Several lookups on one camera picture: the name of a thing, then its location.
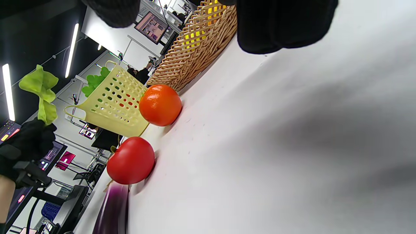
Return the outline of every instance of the tomato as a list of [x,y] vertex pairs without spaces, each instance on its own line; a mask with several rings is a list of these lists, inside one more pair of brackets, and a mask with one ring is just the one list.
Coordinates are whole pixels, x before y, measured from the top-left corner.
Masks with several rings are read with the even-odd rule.
[[152,146],[141,137],[130,137],[107,163],[108,175],[119,184],[135,184],[147,178],[155,163]]

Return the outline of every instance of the ceiling light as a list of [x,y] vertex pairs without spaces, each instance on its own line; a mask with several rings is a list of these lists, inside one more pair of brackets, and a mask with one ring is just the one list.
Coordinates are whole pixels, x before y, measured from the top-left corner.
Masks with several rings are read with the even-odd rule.
[[69,50],[67,72],[65,73],[65,78],[69,76],[69,70],[71,68],[72,56],[74,55],[75,40],[77,39],[79,24],[75,25],[74,34],[72,35],[71,49]]
[[15,109],[13,107],[12,84],[10,81],[10,69],[9,69],[8,64],[3,66],[3,80],[4,80],[4,90],[6,93],[7,108],[9,110],[9,119],[14,121]]

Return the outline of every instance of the black glove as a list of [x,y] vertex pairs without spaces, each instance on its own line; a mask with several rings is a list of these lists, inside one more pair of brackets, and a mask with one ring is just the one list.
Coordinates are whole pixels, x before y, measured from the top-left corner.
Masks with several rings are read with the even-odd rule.
[[19,173],[13,170],[18,161],[39,161],[52,148],[56,126],[45,126],[42,120],[24,123],[20,131],[0,145],[0,174],[16,181]]

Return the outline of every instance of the white table surface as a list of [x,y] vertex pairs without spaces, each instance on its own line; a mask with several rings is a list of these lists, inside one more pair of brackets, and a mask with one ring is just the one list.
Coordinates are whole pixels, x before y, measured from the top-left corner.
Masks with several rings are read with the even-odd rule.
[[129,233],[416,233],[415,25],[414,0],[348,0],[314,45],[248,55],[234,39],[178,121],[144,133],[158,158]]

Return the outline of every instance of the purple eggplant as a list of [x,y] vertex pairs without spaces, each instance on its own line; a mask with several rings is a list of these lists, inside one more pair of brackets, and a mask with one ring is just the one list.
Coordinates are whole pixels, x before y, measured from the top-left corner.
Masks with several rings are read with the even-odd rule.
[[112,182],[108,187],[92,234],[126,234],[129,186]]

